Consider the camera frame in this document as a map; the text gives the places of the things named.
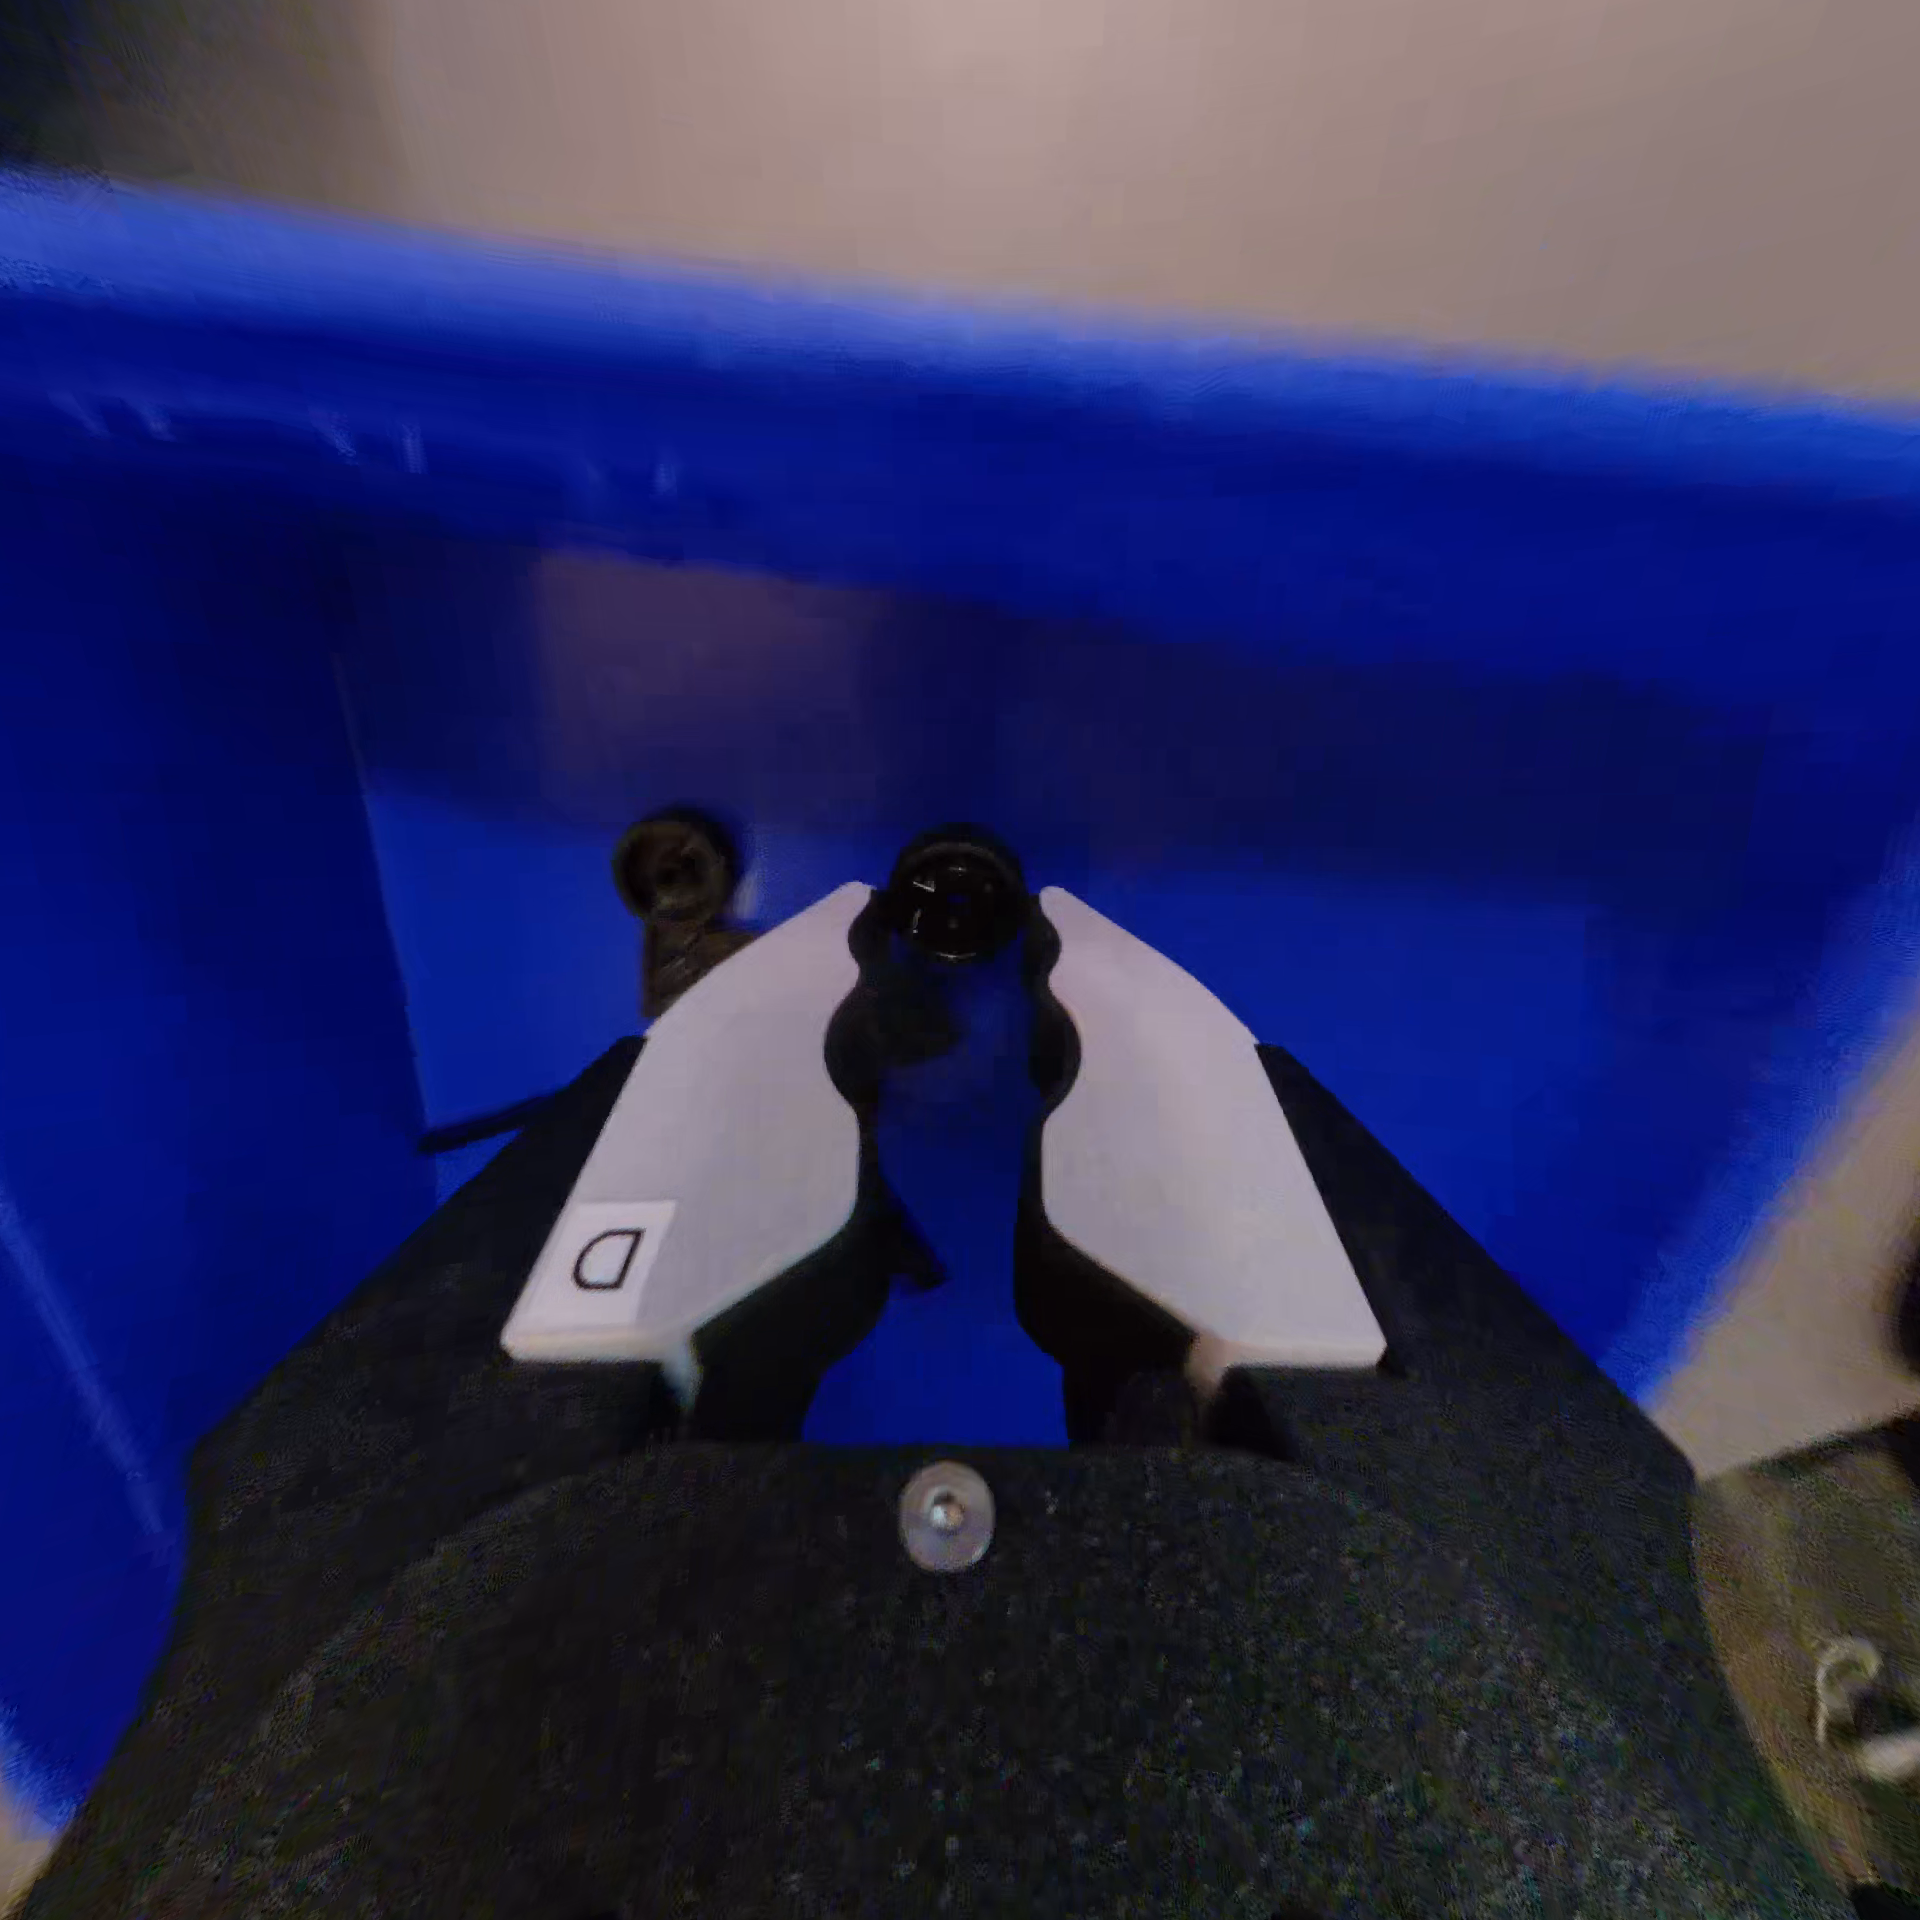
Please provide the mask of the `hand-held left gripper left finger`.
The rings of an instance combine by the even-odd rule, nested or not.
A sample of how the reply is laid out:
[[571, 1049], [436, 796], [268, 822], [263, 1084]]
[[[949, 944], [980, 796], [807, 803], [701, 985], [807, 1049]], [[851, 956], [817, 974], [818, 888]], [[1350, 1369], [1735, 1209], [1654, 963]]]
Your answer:
[[646, 1037], [519, 1305], [513, 1363], [658, 1368], [685, 1417], [804, 1417], [906, 1272], [859, 996], [878, 888], [847, 879]]

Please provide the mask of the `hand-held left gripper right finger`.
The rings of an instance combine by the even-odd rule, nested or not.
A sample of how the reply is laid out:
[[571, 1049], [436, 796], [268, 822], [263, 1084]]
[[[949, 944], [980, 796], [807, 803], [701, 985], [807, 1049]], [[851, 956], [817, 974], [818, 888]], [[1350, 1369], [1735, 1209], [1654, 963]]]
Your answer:
[[1112, 1417], [1137, 1380], [1208, 1405], [1236, 1369], [1373, 1373], [1381, 1321], [1230, 1006], [1060, 887], [1033, 899], [1022, 984], [1014, 1317], [1069, 1417]]

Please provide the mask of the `blue storage bin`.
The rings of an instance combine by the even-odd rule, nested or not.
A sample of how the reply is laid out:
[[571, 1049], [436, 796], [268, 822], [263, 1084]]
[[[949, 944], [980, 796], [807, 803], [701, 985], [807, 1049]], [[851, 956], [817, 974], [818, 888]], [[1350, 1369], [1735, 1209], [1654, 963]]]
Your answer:
[[6, 1780], [183, 1463], [637, 1031], [945, 820], [1202, 974], [1644, 1405], [1917, 1001], [1917, 412], [663, 274], [6, 171]]

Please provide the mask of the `small black lego part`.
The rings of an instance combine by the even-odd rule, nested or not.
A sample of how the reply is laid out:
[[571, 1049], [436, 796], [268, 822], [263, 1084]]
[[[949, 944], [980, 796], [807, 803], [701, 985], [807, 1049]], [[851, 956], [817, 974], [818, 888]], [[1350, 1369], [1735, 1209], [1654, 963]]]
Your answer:
[[744, 876], [745, 862], [734, 829], [704, 809], [661, 809], [621, 837], [613, 879], [640, 926], [646, 1024], [658, 1024], [754, 944], [754, 929], [734, 912]]
[[928, 963], [974, 967], [1004, 956], [1027, 923], [1014, 848], [980, 822], [924, 829], [882, 888], [884, 929]]

